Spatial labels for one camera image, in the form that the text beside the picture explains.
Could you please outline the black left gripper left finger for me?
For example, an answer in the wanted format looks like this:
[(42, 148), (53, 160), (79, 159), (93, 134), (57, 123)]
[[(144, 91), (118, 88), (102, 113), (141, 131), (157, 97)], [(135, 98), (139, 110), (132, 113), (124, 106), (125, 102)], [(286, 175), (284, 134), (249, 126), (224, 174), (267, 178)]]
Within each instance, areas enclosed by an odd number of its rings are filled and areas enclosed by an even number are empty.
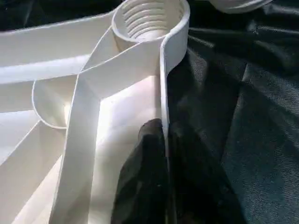
[(160, 119), (139, 130), (138, 141), (121, 168), (113, 224), (163, 224), (168, 199), (168, 168)]

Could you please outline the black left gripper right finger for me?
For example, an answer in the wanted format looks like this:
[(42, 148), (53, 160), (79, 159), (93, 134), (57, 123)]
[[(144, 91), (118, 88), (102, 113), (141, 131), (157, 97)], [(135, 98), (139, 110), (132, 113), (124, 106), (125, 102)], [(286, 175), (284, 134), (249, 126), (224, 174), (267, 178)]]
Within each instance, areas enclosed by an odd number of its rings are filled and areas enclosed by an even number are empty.
[(243, 212), (224, 169), (196, 132), (181, 122), (169, 127), (179, 224), (241, 224)]

